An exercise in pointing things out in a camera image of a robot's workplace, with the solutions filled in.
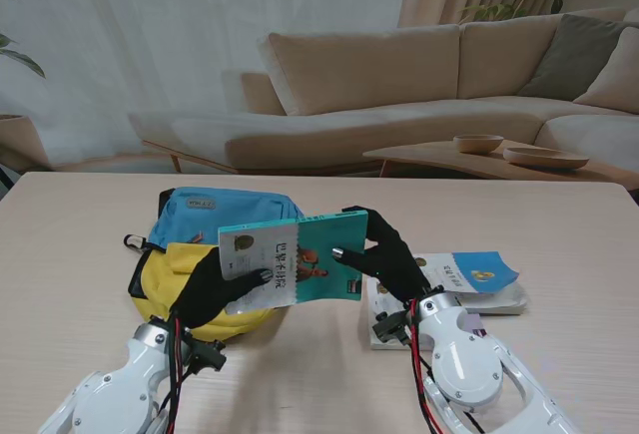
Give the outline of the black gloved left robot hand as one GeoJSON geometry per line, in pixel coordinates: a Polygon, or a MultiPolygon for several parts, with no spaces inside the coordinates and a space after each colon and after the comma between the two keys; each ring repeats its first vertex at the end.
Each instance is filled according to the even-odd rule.
{"type": "Polygon", "coordinates": [[[234,279],[224,279],[220,252],[213,247],[195,266],[189,280],[170,309],[170,318],[189,329],[201,327],[216,318],[228,304],[237,301],[274,277],[259,268],[234,279]]]}

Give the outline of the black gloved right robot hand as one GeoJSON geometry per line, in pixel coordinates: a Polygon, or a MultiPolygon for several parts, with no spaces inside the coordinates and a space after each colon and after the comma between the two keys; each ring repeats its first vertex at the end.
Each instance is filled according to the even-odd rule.
{"type": "Polygon", "coordinates": [[[376,278],[380,284],[402,303],[421,299],[431,292],[431,285],[416,263],[408,245],[377,211],[353,206],[343,213],[367,212],[365,238],[374,246],[364,252],[343,247],[332,250],[333,258],[342,265],[376,278]]]}

